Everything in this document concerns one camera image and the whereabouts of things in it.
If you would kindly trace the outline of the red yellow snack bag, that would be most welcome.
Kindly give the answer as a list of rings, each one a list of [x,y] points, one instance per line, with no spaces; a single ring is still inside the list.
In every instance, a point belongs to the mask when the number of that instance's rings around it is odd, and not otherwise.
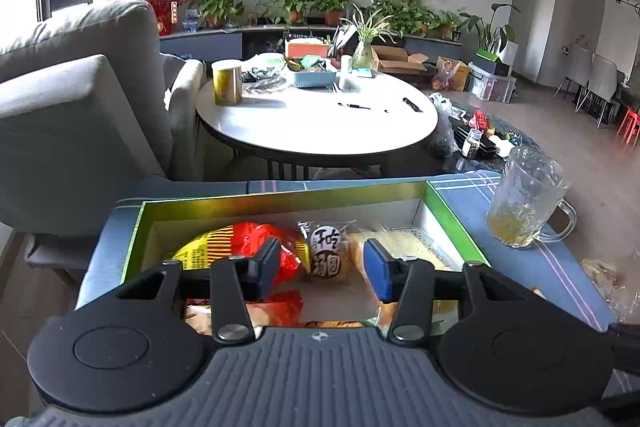
[[[254,257],[269,237],[280,242],[280,263],[273,284],[292,281],[304,270],[310,272],[308,246],[302,233],[267,223],[240,222],[196,236],[171,257],[186,270],[209,268],[217,260],[230,256]]]

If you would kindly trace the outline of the green peanut snack bag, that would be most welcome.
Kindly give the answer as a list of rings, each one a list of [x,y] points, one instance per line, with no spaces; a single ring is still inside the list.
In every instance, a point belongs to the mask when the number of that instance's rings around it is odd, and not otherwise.
[[[397,312],[406,319],[422,320],[426,317],[426,306],[411,305],[401,306],[399,303],[380,303],[378,312],[374,317],[365,320],[346,320],[346,321],[308,321],[300,323],[300,327],[306,329],[360,329],[360,327],[376,327],[380,333],[386,337],[390,331],[393,321],[396,319]],[[452,300],[433,300],[431,311],[431,329],[432,336],[444,335],[450,327],[459,321],[458,303]]]

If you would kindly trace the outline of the red snack bag in box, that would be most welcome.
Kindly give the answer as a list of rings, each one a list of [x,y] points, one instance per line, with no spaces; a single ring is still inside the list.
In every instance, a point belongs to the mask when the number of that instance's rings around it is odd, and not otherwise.
[[[245,303],[254,329],[267,326],[296,326],[303,311],[303,297],[298,291],[280,291],[261,303]],[[212,335],[210,303],[205,299],[186,302],[184,321],[201,335]]]

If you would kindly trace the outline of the round bread bun packet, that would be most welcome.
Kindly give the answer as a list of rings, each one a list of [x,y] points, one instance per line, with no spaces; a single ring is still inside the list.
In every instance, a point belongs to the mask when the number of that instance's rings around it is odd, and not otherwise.
[[[299,221],[302,241],[296,245],[306,277],[314,283],[339,284],[352,269],[348,234],[355,221]]]

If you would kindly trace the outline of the green cardboard box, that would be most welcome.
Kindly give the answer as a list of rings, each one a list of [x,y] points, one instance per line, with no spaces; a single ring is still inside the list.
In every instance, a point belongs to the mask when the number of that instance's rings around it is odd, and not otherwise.
[[[294,229],[300,221],[355,222],[363,229],[414,228],[433,241],[456,270],[486,257],[456,215],[426,180],[144,202],[120,280],[157,265],[190,239],[241,221]]]

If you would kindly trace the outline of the glass mug with tea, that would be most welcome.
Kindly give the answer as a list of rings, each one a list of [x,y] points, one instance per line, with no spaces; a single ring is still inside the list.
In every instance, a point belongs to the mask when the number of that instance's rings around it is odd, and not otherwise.
[[[514,147],[487,213],[488,229],[498,241],[516,249],[533,241],[564,241],[577,225],[577,211],[564,199],[569,188],[570,180],[557,161],[530,146]],[[567,217],[565,228],[542,231],[557,209]]]

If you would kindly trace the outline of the round white table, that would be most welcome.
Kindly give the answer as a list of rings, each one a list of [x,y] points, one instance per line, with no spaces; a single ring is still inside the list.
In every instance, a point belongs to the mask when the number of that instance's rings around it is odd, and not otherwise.
[[[416,113],[402,99],[422,109]],[[338,106],[387,109],[388,114]],[[357,167],[401,158],[423,144],[438,124],[437,110],[416,87],[391,75],[349,75],[332,89],[287,87],[250,93],[238,105],[215,103],[213,85],[198,92],[198,118],[233,150],[309,167]]]

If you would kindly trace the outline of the black remote control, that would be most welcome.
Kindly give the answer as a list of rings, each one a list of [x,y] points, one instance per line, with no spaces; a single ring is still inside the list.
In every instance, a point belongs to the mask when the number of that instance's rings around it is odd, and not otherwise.
[[[403,98],[402,101],[407,104],[412,110],[413,112],[416,113],[423,113],[422,109],[420,109],[419,106],[416,105],[416,103],[413,103],[413,101],[410,101],[408,98]]]

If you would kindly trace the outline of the black pen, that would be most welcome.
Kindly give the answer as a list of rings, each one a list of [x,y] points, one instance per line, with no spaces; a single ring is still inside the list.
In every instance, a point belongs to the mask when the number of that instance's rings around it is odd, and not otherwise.
[[[343,102],[338,102],[337,105],[341,107],[351,108],[351,109],[372,110],[372,112],[388,114],[388,110],[382,109],[382,108],[368,107],[368,106],[363,106],[359,104],[349,104],[349,103],[343,103]]]

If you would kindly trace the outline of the blue snack basket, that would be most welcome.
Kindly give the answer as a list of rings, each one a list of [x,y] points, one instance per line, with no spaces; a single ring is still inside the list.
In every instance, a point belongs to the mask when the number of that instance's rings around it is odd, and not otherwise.
[[[317,72],[302,70],[293,72],[293,84],[298,89],[316,89],[332,86],[335,82],[336,72],[320,69]]]

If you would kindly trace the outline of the open cardboard box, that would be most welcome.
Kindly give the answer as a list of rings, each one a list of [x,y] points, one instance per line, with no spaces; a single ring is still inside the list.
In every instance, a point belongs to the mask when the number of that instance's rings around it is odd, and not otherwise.
[[[399,46],[372,46],[378,58],[378,71],[395,75],[420,75],[426,71],[428,57],[422,53],[411,54]]]

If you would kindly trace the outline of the grey sofa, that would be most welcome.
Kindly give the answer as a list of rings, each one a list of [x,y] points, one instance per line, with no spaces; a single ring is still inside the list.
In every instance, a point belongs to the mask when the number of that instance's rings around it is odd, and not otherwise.
[[[160,49],[145,0],[93,3],[1,40],[1,220],[36,268],[84,271],[116,200],[198,173],[197,60]]]

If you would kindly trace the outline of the spider plant in vase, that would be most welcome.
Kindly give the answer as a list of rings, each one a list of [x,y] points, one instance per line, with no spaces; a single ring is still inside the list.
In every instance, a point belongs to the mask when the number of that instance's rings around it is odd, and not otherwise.
[[[394,42],[394,33],[390,29],[390,16],[384,15],[382,9],[363,12],[354,4],[354,12],[349,18],[342,18],[348,29],[356,31],[358,44],[352,56],[352,66],[356,69],[378,69],[378,57],[374,53],[373,41]]]

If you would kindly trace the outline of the red stool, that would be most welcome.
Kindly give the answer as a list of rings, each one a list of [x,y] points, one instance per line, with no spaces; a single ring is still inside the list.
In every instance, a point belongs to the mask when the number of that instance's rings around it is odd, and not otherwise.
[[[622,138],[624,144],[636,146],[639,141],[639,134],[640,116],[632,109],[627,109],[616,135]]]

